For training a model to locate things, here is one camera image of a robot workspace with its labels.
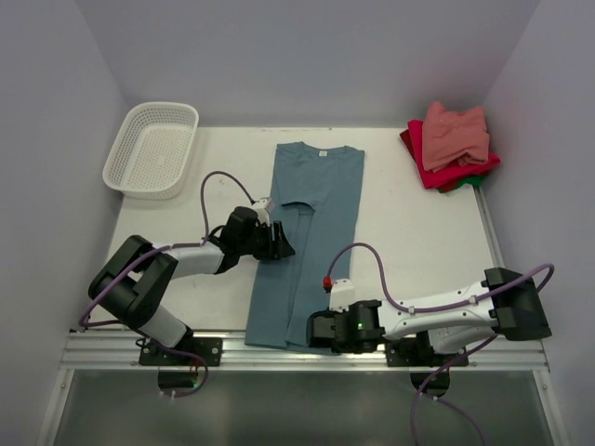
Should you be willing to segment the blue-grey t shirt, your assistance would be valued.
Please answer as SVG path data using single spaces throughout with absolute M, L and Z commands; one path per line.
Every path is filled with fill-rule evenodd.
M 329 305 L 325 273 L 350 273 L 350 255 L 335 256 L 354 241 L 363 176 L 363 151 L 278 145 L 271 219 L 282 223 L 295 253 L 259 263 L 245 328 L 248 346 L 309 351 L 308 318 Z

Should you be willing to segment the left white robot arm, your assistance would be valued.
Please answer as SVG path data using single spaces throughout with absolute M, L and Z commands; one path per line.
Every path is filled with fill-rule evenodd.
M 88 296 L 92 308 L 105 309 L 117 323 L 161 345 L 163 357 L 180 365 L 192 356 L 192 330 L 162 305 L 172 281 L 225 273 L 243 256 L 281 261 L 295 254 L 283 224 L 271 221 L 266 209 L 238 206 L 198 243 L 159 245 L 128 237 L 91 282 Z

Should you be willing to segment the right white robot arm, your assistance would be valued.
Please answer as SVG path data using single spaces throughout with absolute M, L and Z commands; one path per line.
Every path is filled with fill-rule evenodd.
M 359 300 L 353 283 L 341 279 L 328 288 L 328 308 L 309 316 L 306 339 L 312 348 L 338 354 L 370 353 L 381 344 L 403 349 L 405 339 L 414 339 L 417 359 L 432 365 L 495 335 L 513 342 L 549 337 L 541 288 L 532 273 L 492 268 L 455 291 L 393 304 Z

